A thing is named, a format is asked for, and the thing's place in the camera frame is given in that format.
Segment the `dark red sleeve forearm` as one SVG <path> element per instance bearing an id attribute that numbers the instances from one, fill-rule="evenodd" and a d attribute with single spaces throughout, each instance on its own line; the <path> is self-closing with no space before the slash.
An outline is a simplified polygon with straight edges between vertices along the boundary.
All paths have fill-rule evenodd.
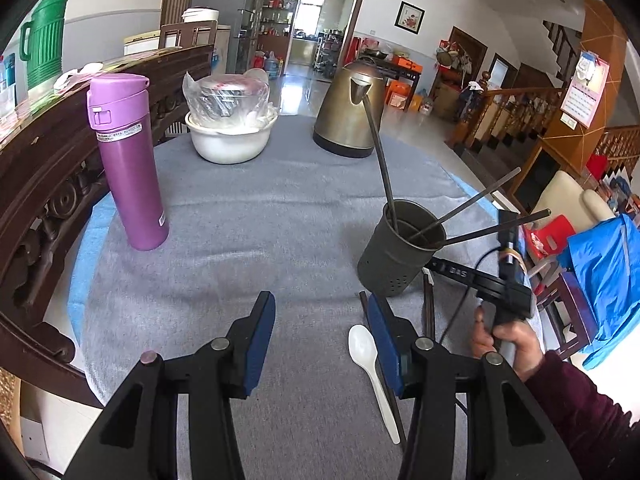
<path id="1" fill-rule="evenodd" d="M 639 424 L 591 379 L 550 351 L 525 385 L 584 479 L 637 479 Z"/>

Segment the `person right hand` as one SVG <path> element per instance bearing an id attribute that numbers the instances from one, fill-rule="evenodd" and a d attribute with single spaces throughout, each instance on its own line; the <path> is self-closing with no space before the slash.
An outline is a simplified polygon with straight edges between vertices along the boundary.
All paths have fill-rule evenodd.
<path id="1" fill-rule="evenodd" d="M 484 310 L 477 307 L 474 312 L 474 325 L 471 336 L 471 351 L 474 358 L 481 358 L 488 352 L 494 352 L 495 337 L 502 342 L 514 344 L 513 369 L 522 382 L 527 382 L 540 369 L 544 362 L 544 352 L 540 348 L 534 330 L 525 322 L 514 321 L 498 325 L 489 333 L 484 323 Z"/>

